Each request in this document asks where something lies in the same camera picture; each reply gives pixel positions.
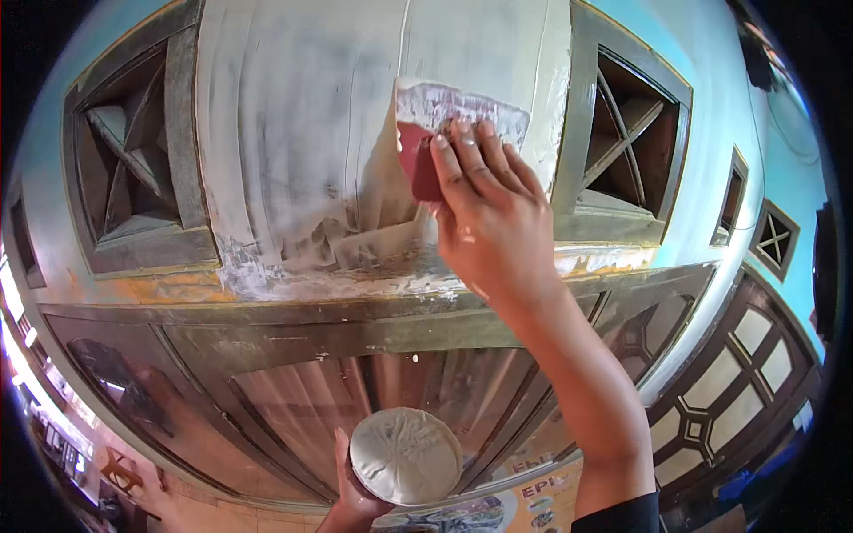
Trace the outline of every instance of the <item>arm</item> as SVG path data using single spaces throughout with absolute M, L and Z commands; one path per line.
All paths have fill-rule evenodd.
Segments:
M 446 200 L 435 212 L 439 254 L 536 358 L 583 451 L 575 518 L 653 493 L 645 409 L 557 275 L 536 175 L 489 123 L 454 121 L 431 152 Z
M 334 431 L 334 459 L 338 467 L 340 498 L 329 510 L 317 533 L 364 533 L 394 505 L 370 494 L 356 478 L 350 462 L 350 439 L 344 430 Z

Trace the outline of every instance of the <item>person's left hand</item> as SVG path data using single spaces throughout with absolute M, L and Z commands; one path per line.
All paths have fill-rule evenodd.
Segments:
M 350 461 L 350 439 L 341 428 L 334 430 L 334 458 L 338 466 L 338 490 L 340 500 L 335 505 L 343 505 L 360 519 L 375 520 L 394 508 L 393 503 L 381 500 L 370 494 L 352 471 Z

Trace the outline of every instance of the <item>black sleeve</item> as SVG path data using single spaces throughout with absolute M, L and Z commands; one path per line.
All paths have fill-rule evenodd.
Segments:
M 601 509 L 572 523 L 572 533 L 656 533 L 659 530 L 657 492 Z

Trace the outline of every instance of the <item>hand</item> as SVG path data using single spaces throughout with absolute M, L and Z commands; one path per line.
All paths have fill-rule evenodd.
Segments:
M 335 506 L 344 506 L 347 514 L 373 522 L 394 508 L 394 504 L 370 494 L 352 471 L 350 439 L 341 428 L 334 430 L 334 459 L 338 466 L 340 499 Z
M 564 294 L 548 199 L 494 126 L 481 122 L 475 132 L 454 120 L 450 142 L 436 135 L 430 151 L 447 202 L 435 213 L 438 253 L 465 285 L 507 321 Z

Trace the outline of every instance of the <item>poster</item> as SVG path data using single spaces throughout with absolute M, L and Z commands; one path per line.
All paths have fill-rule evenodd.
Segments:
M 452 506 L 394 513 L 374 521 L 376 533 L 569 533 L 578 460 L 514 489 Z

